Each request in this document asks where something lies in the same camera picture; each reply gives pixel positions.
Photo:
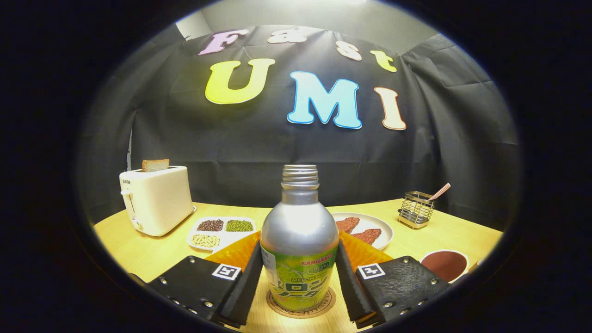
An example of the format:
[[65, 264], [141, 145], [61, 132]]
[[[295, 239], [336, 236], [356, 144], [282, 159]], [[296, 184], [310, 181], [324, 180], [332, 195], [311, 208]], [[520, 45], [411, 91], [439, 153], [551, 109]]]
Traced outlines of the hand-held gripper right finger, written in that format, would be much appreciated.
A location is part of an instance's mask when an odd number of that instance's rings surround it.
[[420, 312], [450, 283], [410, 256], [394, 259], [345, 232], [336, 266], [349, 319], [357, 328], [394, 324]]

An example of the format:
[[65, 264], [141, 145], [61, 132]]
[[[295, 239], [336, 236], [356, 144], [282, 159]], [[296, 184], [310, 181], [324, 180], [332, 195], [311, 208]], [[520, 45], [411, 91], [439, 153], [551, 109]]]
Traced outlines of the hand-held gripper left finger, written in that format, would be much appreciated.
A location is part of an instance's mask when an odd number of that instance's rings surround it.
[[240, 328], [264, 265], [259, 240], [254, 232], [205, 259], [188, 256], [146, 286], [204, 320]]

